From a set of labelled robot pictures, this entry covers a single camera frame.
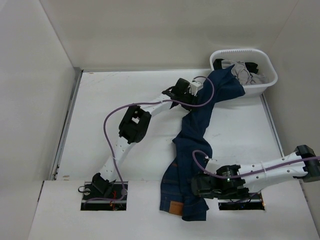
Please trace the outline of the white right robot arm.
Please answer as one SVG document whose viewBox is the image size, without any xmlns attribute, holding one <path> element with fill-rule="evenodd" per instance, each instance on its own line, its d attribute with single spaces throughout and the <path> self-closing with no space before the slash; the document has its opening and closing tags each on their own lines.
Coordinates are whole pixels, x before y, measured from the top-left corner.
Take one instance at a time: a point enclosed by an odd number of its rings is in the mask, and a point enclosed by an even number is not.
<svg viewBox="0 0 320 240">
<path fill-rule="evenodd" d="M 201 172 L 191 180 L 192 193 L 204 199 L 238 200 L 250 199 L 263 189 L 291 180 L 305 183 L 320 179 L 320 158 L 312 148 L 299 145 L 294 152 L 266 162 L 223 165 L 212 173 L 197 160 L 209 157 L 201 150 L 194 150 L 192 158 Z"/>
</svg>

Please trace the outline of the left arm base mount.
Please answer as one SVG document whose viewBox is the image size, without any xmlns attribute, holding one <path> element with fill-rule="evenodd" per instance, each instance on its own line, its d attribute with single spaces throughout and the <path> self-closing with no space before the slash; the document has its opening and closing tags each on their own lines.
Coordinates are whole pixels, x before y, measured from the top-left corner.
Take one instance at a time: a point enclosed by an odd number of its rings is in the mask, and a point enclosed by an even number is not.
<svg viewBox="0 0 320 240">
<path fill-rule="evenodd" d="M 122 195 L 123 186 L 120 182 L 111 184 L 107 190 L 107 196 L 100 193 L 91 182 L 85 182 L 78 188 L 81 194 L 81 211 L 125 211 L 127 209 L 127 197 Z"/>
</svg>

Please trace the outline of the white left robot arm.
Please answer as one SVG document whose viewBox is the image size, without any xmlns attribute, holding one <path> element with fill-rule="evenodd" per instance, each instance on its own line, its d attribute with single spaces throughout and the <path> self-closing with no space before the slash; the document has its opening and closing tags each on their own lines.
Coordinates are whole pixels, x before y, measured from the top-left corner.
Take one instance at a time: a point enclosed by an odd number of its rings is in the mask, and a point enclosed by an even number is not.
<svg viewBox="0 0 320 240">
<path fill-rule="evenodd" d="M 198 92 L 203 88 L 204 81 L 193 79 L 191 82 L 179 78 L 174 86 L 167 88 L 150 103 L 138 102 L 113 110 L 111 114 L 126 109 L 118 127 L 118 139 L 114 146 L 106 138 L 111 156 L 103 167 L 92 177 L 91 187 L 100 199 L 108 199 L 112 195 L 112 187 L 117 179 L 119 167 L 132 147 L 146 136 L 152 117 L 177 105 L 192 110 L 198 103 Z"/>
</svg>

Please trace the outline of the dark blue denim trousers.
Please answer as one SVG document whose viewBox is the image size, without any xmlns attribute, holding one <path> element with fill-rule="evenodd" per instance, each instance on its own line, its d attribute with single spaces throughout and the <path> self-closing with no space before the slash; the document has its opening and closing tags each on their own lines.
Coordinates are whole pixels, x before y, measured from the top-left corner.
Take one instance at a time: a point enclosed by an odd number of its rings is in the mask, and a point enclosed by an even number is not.
<svg viewBox="0 0 320 240">
<path fill-rule="evenodd" d="M 161 211 L 181 216 L 184 221 L 205 221 L 209 207 L 202 197 L 195 196 L 191 180 L 206 167 L 204 155 L 212 156 L 211 145 L 205 140 L 216 103 L 242 97 L 243 86 L 232 74 L 232 68 L 212 71 L 198 93 L 198 101 L 210 102 L 192 110 L 182 118 L 181 130 L 173 139 L 175 158 L 165 171 L 160 184 Z"/>
</svg>

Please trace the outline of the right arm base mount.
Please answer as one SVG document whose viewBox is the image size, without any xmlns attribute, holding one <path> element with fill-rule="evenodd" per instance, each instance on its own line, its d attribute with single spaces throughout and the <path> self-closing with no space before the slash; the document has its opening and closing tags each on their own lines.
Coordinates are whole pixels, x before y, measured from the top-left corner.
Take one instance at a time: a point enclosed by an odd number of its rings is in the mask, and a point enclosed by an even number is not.
<svg viewBox="0 0 320 240">
<path fill-rule="evenodd" d="M 219 199 L 220 211 L 264 211 L 265 203 L 260 192 L 250 193 L 242 199 Z"/>
</svg>

